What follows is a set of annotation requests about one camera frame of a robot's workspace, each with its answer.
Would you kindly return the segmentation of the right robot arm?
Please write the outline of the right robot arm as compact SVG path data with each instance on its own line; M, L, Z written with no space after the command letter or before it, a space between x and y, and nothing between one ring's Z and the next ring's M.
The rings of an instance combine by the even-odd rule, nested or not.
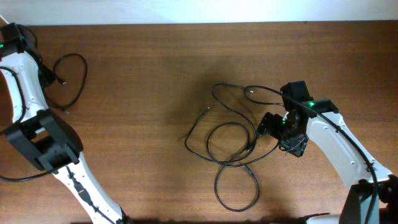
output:
M257 132L296 157L314 142L348 191L339 215L311 215L306 223L397 223L397 176L357 140L333 102L315 100L304 81L289 82L278 94L286 115L266 113Z

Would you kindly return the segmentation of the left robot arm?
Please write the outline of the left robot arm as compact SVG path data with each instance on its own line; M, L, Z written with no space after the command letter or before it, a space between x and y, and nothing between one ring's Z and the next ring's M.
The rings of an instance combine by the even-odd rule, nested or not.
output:
M12 123L2 131L39 174L7 178L26 182L52 174L78 200L93 223L129 223L91 173L76 131L54 109L67 111L52 101L45 89L53 82L65 83L54 68L48 68L37 50L37 38L26 26L10 23L1 27L1 73L12 103Z

